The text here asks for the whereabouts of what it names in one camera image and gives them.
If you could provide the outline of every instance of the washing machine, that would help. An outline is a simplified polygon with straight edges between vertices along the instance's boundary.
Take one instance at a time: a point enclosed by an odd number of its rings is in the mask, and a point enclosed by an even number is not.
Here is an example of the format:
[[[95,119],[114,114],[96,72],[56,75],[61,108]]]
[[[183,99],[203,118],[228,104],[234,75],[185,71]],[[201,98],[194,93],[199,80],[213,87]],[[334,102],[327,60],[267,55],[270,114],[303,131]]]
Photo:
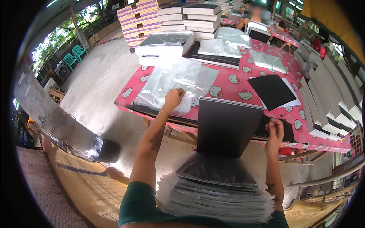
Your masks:
[[[62,82],[65,82],[68,76],[71,74],[71,71],[62,60],[57,64],[54,72],[59,76]]]

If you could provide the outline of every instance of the ceiling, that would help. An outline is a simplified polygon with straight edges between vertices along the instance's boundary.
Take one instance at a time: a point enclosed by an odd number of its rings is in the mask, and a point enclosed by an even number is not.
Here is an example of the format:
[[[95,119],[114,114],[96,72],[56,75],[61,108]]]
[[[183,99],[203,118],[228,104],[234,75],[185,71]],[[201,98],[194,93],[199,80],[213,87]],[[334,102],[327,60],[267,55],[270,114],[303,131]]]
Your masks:
[[[24,39],[25,43],[23,44],[25,45],[24,55],[31,54],[48,34],[69,18],[71,5],[73,5],[74,13],[78,13],[86,7],[99,2],[99,0],[57,0],[47,8],[47,5],[52,1],[46,1],[29,27],[26,39]]]

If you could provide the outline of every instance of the stack of plastic bags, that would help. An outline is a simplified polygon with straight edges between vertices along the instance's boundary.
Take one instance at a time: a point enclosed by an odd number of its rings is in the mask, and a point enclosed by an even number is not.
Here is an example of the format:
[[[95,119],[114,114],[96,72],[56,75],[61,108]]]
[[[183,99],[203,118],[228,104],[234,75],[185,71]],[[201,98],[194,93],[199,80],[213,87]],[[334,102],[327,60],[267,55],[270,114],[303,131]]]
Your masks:
[[[175,216],[208,216],[229,223],[259,224],[271,219],[274,196],[253,178],[239,158],[194,152],[175,173],[158,182],[157,206]]]
[[[134,104],[160,110],[165,103],[165,96],[171,89],[182,88],[186,95],[173,110],[173,114],[183,115],[191,109],[194,97],[205,96],[219,71],[202,66],[201,62],[183,57],[160,55],[150,78],[137,95]]]
[[[227,45],[238,46],[241,50],[251,48],[251,38],[239,29],[221,27],[218,30],[217,39],[223,40]]]
[[[139,57],[139,64],[155,66],[159,55],[183,56],[194,40],[192,31],[155,32],[135,48],[135,53]]]
[[[255,50],[249,50],[249,53],[254,65],[275,70],[283,74],[287,73],[287,70],[279,57]]]
[[[215,55],[232,58],[241,58],[238,46],[226,45],[222,39],[202,40],[198,50],[200,55]]]

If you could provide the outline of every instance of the teal plastic chair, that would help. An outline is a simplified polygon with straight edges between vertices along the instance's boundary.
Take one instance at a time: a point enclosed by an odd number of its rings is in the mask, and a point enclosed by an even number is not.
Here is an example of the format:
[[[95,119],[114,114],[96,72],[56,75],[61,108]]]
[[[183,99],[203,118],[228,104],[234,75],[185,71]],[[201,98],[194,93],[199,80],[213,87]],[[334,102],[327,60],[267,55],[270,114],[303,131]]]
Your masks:
[[[81,55],[86,52],[86,54],[89,54],[87,51],[86,51],[86,48],[83,47],[81,48],[79,45],[76,45],[72,48],[72,52],[73,54],[77,57],[78,61],[81,62]]]
[[[68,53],[64,57],[64,62],[66,63],[66,65],[68,65],[71,71],[73,71],[72,64],[74,64],[76,61],[80,62],[76,56],[73,56],[70,53]]]

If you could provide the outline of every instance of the gold bracelet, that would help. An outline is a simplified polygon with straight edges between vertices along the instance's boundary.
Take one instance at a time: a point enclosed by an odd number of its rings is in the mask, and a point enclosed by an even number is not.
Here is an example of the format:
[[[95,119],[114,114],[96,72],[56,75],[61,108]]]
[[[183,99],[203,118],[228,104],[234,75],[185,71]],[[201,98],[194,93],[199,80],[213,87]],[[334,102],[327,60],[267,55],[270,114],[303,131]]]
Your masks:
[[[166,111],[160,111],[159,113],[161,113],[161,112],[166,113],[166,114],[167,114],[167,116],[169,116],[169,115],[170,115],[170,114],[169,114],[169,113],[167,113]]]

